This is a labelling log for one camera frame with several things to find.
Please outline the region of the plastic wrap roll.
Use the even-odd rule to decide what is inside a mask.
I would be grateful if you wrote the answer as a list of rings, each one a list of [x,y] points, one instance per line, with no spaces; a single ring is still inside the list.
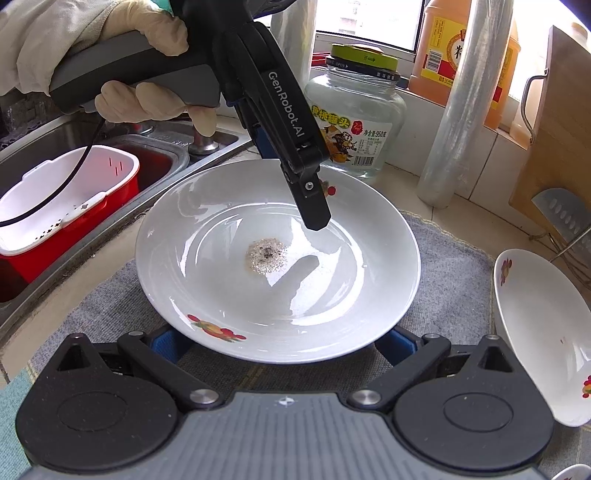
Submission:
[[[417,194],[425,203],[449,206],[469,166],[468,151],[483,126],[508,45],[513,3],[471,3],[458,71]]]
[[[270,31],[301,88],[310,79],[317,8],[317,0],[300,0],[271,16]]]

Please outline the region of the small white cup rim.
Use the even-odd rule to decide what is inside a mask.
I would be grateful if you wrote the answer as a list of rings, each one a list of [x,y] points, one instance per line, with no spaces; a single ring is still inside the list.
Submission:
[[[579,463],[568,466],[558,472],[551,480],[590,480],[591,467],[587,464]]]

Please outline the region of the white plate with flower print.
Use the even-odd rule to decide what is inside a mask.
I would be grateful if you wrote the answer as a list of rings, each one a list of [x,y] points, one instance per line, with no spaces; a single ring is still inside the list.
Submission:
[[[415,236],[372,186],[325,167],[329,224],[305,227],[276,160],[208,169],[166,192],[140,227],[135,264],[157,313],[237,359],[303,364],[388,333],[418,291]]]

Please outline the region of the white strainer basket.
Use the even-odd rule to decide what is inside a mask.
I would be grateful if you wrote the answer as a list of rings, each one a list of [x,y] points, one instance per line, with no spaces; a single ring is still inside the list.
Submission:
[[[85,220],[102,220],[138,193],[139,159],[95,145],[77,148],[29,170],[1,197],[1,219],[14,219],[55,198],[27,218],[1,229],[1,254],[17,256]]]

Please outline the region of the white bowl with fruit print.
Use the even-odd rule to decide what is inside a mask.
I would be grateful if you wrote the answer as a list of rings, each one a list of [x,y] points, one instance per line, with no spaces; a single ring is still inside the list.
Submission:
[[[511,347],[554,418],[567,427],[590,422],[590,309],[550,261],[522,249],[496,259],[496,332]]]

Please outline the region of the wooden cutting board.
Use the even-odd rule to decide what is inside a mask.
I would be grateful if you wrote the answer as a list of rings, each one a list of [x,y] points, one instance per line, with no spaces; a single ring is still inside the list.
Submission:
[[[536,120],[522,114],[531,140],[509,204],[549,233],[558,230],[534,205],[537,194],[565,188],[590,205],[590,52],[557,27],[550,30]]]

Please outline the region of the red wash basin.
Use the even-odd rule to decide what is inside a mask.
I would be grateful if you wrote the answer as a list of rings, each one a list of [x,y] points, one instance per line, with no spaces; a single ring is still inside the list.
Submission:
[[[137,139],[131,137],[109,142],[104,146],[126,151],[139,159],[138,193],[134,197],[163,179],[174,168],[186,164],[183,154],[176,154],[161,144],[141,144]],[[100,221],[85,220],[80,226],[68,227],[63,233],[50,237],[41,245],[23,254],[10,257],[1,254],[1,301],[7,302],[15,299],[58,258],[108,217]]]

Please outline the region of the glass jar with green lid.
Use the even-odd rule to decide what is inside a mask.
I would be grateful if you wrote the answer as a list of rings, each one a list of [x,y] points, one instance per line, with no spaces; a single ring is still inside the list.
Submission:
[[[304,87],[332,166],[368,183],[378,176],[406,120],[399,80],[396,57],[362,44],[332,45],[325,72]]]

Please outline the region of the kitchen cleaver knife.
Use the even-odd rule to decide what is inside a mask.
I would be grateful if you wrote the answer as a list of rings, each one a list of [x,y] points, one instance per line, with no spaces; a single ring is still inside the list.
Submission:
[[[590,233],[583,236],[590,227],[590,210],[581,198],[565,188],[549,188],[532,202],[567,243],[580,238],[574,248],[590,253]]]

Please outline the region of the stainless steel sink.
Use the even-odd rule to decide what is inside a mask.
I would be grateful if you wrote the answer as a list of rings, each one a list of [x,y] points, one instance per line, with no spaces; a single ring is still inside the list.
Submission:
[[[44,210],[1,231],[1,336],[171,186],[245,152],[239,128],[200,139],[190,122],[100,127],[95,115],[58,118],[1,153],[1,216],[59,190]],[[70,171],[77,175],[60,190]]]

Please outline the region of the grey checked table mat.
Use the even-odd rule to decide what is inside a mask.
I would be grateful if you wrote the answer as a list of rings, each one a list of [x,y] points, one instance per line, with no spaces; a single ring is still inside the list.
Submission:
[[[407,221],[419,244],[422,276],[401,327],[417,336],[438,333],[455,344],[476,344],[492,330],[493,260],[432,223],[415,216]],[[36,378],[70,333],[81,332],[93,342],[107,343],[128,331],[150,333],[164,324],[142,292],[135,263],[129,261],[68,314],[26,369],[30,378]],[[374,346],[314,364],[263,365],[226,357],[197,344],[190,344],[178,365],[222,394],[235,389],[346,394],[391,367]]]

